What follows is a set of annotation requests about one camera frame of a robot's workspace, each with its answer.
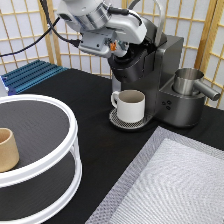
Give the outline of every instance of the cup handle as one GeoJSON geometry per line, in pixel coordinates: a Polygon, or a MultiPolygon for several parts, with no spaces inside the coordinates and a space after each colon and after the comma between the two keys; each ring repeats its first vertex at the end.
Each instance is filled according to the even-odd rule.
{"type": "Polygon", "coordinates": [[[111,103],[112,103],[112,105],[113,105],[115,108],[117,108],[117,104],[116,104],[116,102],[115,102],[115,96],[116,96],[116,95],[117,95],[117,97],[118,97],[118,95],[119,95],[119,92],[118,92],[118,91],[113,92],[112,95],[111,95],[111,103]]]}

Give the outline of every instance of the black cable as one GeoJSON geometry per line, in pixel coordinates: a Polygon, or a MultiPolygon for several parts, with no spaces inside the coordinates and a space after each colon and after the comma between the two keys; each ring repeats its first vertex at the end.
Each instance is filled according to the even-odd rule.
{"type": "Polygon", "coordinates": [[[141,20],[141,18],[140,18],[138,15],[136,15],[136,14],[130,12],[128,9],[118,9],[118,8],[110,7],[110,8],[108,9],[108,12],[111,13],[111,14],[115,14],[115,15],[123,15],[123,16],[132,15],[132,16],[134,16],[136,19],[138,19],[138,21],[139,21],[139,26],[142,25],[142,20],[141,20]]]}
{"type": "Polygon", "coordinates": [[[80,44],[80,40],[68,40],[64,37],[62,37],[53,27],[52,23],[51,23],[51,20],[50,20],[50,17],[49,17],[49,12],[48,12],[48,6],[47,6],[47,1],[46,0],[40,0],[40,3],[43,7],[43,10],[45,12],[45,15],[46,15],[46,19],[47,19],[47,23],[50,25],[51,29],[54,31],[54,33],[58,36],[58,38],[60,38],[61,40],[67,42],[67,43],[70,43],[72,45],[74,45],[75,47],[78,47],[79,44],[80,44]]]}
{"type": "Polygon", "coordinates": [[[136,19],[138,19],[138,21],[139,21],[139,26],[142,25],[142,20],[141,20],[141,18],[140,18],[139,16],[137,16],[136,14],[134,14],[134,13],[132,13],[132,12],[129,12],[128,14],[129,14],[129,15],[132,15],[132,16],[134,16],[136,19]]]}
{"type": "MultiPolygon", "coordinates": [[[[60,20],[60,18],[58,17],[55,22],[53,23],[53,26],[55,26],[58,21],[60,20]]],[[[41,37],[39,37],[34,43],[30,44],[29,46],[23,48],[22,50],[19,50],[19,51],[16,51],[16,52],[12,52],[12,53],[8,53],[8,54],[3,54],[3,55],[0,55],[0,58],[1,57],[5,57],[5,56],[9,56],[9,55],[14,55],[14,54],[19,54],[31,47],[33,47],[35,44],[37,44],[38,42],[40,42],[49,32],[51,31],[51,28],[49,28],[41,37]]]]}

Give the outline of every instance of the gray mat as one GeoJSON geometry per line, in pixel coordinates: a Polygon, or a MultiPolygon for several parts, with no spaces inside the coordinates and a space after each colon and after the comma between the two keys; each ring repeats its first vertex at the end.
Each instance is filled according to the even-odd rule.
{"type": "Polygon", "coordinates": [[[165,139],[110,224],[223,223],[224,161],[165,139]]]}
{"type": "Polygon", "coordinates": [[[0,104],[0,128],[13,131],[20,160],[14,169],[27,166],[57,148],[69,131],[68,116],[60,108],[39,101],[0,104]]]}
{"type": "Polygon", "coordinates": [[[113,213],[165,138],[224,160],[224,152],[159,127],[86,222],[87,224],[106,224],[109,222],[113,213]]]}

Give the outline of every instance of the two-tier stand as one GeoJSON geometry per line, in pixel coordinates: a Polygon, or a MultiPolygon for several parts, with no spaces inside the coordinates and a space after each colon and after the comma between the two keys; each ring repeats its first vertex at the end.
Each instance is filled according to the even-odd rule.
{"type": "Polygon", "coordinates": [[[75,116],[50,97],[2,97],[0,128],[13,131],[20,155],[16,167],[0,173],[0,224],[42,223],[66,206],[81,181],[75,116]]]}

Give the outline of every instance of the white ceramic cup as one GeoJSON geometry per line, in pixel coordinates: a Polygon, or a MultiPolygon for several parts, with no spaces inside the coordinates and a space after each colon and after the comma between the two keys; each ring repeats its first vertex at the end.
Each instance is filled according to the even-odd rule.
{"type": "Polygon", "coordinates": [[[142,92],[137,90],[115,91],[111,95],[111,102],[117,108],[117,117],[121,121],[136,123],[144,118],[145,95],[142,92]]]}

